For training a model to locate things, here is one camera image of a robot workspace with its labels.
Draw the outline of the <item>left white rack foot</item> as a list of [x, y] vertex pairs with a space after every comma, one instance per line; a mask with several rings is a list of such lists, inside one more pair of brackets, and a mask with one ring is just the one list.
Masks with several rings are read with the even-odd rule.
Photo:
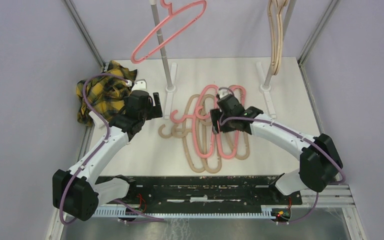
[[177, 77], [177, 69], [178, 64], [173, 62], [170, 66], [170, 77], [173, 87], [169, 88], [168, 86], [165, 88], [166, 91], [166, 99], [165, 99], [165, 106], [163, 111], [163, 118], [165, 120], [168, 120], [170, 118], [170, 114], [172, 112], [173, 102], [174, 102], [174, 95], [177, 90], [176, 87], [176, 77]]

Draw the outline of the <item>right grey rack pole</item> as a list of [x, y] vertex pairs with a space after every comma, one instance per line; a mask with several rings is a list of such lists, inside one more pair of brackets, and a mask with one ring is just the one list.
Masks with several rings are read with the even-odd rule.
[[270, 29], [271, 56], [269, 68], [272, 77], [280, 70], [284, 49], [284, 37], [288, 29], [296, 0], [269, 0], [267, 17]]

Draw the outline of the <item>white rack foot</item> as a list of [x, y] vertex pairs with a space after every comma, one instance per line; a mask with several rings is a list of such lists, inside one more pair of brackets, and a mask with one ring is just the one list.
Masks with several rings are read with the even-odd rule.
[[276, 114], [274, 103], [272, 100], [271, 86], [270, 86], [270, 82], [271, 82], [273, 74], [272, 74], [270, 69], [268, 71], [265, 71], [263, 69], [263, 65], [260, 61], [255, 63], [255, 67], [256, 67], [256, 71], [257, 71], [257, 74], [258, 74], [258, 77], [260, 80], [259, 91], [263, 94], [268, 115], [272, 119], [276, 119], [277, 114]]
[[172, 112], [173, 102], [174, 102], [174, 95], [177, 90], [176, 87], [176, 77], [177, 77], [177, 69], [178, 64], [173, 62], [170, 66], [170, 77], [173, 87], [169, 88], [168, 86], [165, 88], [166, 91], [166, 99], [165, 99], [165, 106], [163, 111], [163, 118], [165, 120], [168, 120], [170, 118], [170, 114]]

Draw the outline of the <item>left grey rack pole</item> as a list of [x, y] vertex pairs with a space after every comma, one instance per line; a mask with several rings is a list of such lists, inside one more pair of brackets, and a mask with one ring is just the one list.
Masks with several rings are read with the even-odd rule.
[[[150, 0], [149, 3], [150, 3], [150, 7], [151, 7], [154, 25], [157, 26], [160, 23], [157, 1], [156, 0]], [[156, 36], [157, 36], [158, 43], [161, 45], [164, 42], [163, 33], [162, 33], [161, 29], [156, 31]], [[161, 60], [162, 60], [163, 69], [164, 69], [165, 78], [166, 78], [166, 83], [167, 83], [166, 90], [168, 92], [172, 92], [172, 91], [174, 91], [175, 86], [174, 86], [173, 81], [172, 81], [169, 62], [168, 62], [168, 58], [167, 58], [167, 52], [166, 52], [165, 47], [161, 47], [160, 55], [161, 55]]]

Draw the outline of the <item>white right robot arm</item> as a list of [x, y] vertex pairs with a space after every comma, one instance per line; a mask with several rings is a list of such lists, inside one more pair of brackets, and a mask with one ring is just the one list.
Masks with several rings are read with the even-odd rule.
[[310, 189], [322, 192], [330, 184], [345, 181], [343, 163], [333, 139], [298, 132], [269, 117], [254, 106], [244, 108], [232, 94], [216, 95], [217, 107], [210, 111], [213, 133], [240, 131], [265, 139], [287, 151], [299, 162], [299, 167], [283, 173], [269, 184], [269, 199], [282, 204], [292, 193]]

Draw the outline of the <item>right white rack foot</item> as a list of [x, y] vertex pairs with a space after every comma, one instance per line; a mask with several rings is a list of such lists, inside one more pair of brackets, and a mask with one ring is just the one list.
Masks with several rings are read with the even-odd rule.
[[263, 69], [263, 65], [260, 61], [255, 63], [255, 67], [256, 67], [256, 71], [257, 71], [257, 74], [258, 74], [258, 77], [260, 80], [259, 91], [263, 94], [268, 115], [272, 119], [276, 119], [277, 114], [276, 114], [274, 103], [272, 100], [271, 86], [270, 86], [270, 82], [271, 82], [273, 74], [272, 74], [270, 69], [268, 71], [265, 71]]

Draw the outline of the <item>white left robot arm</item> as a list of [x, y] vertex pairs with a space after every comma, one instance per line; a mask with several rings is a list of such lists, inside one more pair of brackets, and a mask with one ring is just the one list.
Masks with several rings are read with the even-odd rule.
[[57, 170], [52, 176], [52, 204], [64, 213], [87, 221], [96, 209], [115, 200], [130, 204], [138, 191], [126, 177], [113, 177], [105, 182], [97, 180], [112, 160], [132, 138], [142, 130], [145, 122], [161, 118], [163, 111], [158, 92], [133, 90], [124, 98], [124, 107], [106, 124], [106, 133], [91, 151], [68, 170]]

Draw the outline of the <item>grey rack pole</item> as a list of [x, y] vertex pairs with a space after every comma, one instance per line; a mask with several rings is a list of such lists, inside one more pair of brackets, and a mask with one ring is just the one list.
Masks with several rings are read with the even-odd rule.
[[284, 37], [288, 29], [296, 0], [269, 0], [267, 17], [270, 29], [271, 56], [269, 68], [272, 77], [280, 70], [284, 49]]
[[[150, 0], [149, 3], [150, 3], [150, 7], [151, 7], [154, 25], [157, 26], [160, 23], [157, 1], [156, 0]], [[162, 33], [161, 29], [156, 31], [156, 36], [157, 36], [158, 43], [161, 45], [164, 42], [163, 33]], [[172, 91], [174, 91], [175, 86], [174, 86], [173, 81], [172, 81], [169, 62], [168, 62], [168, 58], [167, 58], [167, 52], [166, 52], [165, 47], [161, 47], [160, 55], [161, 55], [161, 60], [162, 60], [163, 69], [164, 69], [165, 78], [166, 78], [166, 83], [167, 83], [166, 90], [168, 92], [172, 92]]]

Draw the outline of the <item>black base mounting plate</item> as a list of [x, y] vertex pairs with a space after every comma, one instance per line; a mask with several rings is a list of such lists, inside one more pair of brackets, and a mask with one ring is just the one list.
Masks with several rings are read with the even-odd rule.
[[274, 192], [275, 175], [130, 176], [121, 200], [147, 214], [252, 214], [262, 206], [302, 205], [301, 193]]

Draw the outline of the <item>yellow plaid shirt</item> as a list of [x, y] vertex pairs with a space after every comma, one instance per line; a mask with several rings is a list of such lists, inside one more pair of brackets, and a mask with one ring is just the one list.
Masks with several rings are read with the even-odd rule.
[[[130, 70], [118, 62], [111, 60], [107, 65], [106, 74], [120, 76], [125, 80], [134, 82], [138, 70]], [[81, 105], [77, 112], [77, 122], [86, 126], [92, 126], [93, 119], [89, 116], [90, 109], [83, 99], [83, 79], [76, 85], [76, 95]], [[86, 85], [86, 97], [90, 105], [107, 121], [111, 119], [124, 107], [123, 98], [130, 95], [131, 88], [126, 82], [113, 76], [99, 76], [92, 78]]]

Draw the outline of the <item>beige hanger with left hook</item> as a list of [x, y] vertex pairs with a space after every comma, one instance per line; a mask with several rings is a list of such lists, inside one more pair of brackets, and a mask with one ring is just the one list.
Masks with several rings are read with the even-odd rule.
[[[216, 168], [211, 168], [208, 164], [208, 159], [207, 158], [199, 158], [202, 167], [197, 168], [194, 165], [193, 159], [191, 158], [191, 152], [190, 148], [188, 147], [188, 141], [187, 141], [187, 136], [188, 134], [192, 133], [192, 127], [187, 128], [186, 127], [186, 121], [181, 123], [181, 127], [179, 127], [178, 123], [174, 123], [172, 126], [170, 133], [169, 134], [164, 134], [163, 129], [166, 127], [165, 124], [162, 124], [159, 129], [158, 129], [158, 134], [161, 138], [163, 139], [169, 139], [171, 137], [181, 139], [182, 140], [182, 146], [184, 150], [184, 154], [186, 157], [186, 160], [188, 162], [188, 165], [190, 169], [195, 172], [195, 173], [203, 173], [203, 172], [208, 172], [210, 174], [216, 174], [222, 169], [222, 157], [220, 156], [220, 152], [217, 151], [217, 167]], [[198, 144], [199, 144], [199, 149], [202, 153], [206, 154], [208, 152], [208, 146], [207, 146], [207, 126], [209, 126], [210, 123], [205, 121], [205, 120], [198, 120], [198, 123], [195, 124], [197, 127], [196, 133], [198, 136]]]

